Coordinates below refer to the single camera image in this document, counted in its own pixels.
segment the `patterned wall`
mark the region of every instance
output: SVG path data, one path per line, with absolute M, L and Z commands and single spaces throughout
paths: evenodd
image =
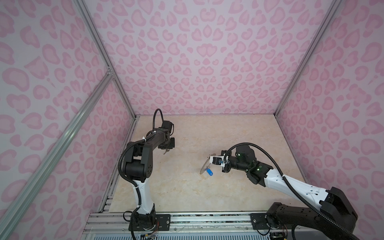
M 130 124 L 111 83 L 10 240 L 79 239 L 100 204 Z
M 278 118 L 311 183 L 347 195 L 360 240 L 384 235 L 383 12 L 346 1 Z
M 87 0 L 137 114 L 273 113 L 331 0 Z
M 71 0 L 0 3 L 0 217 L 105 72 Z

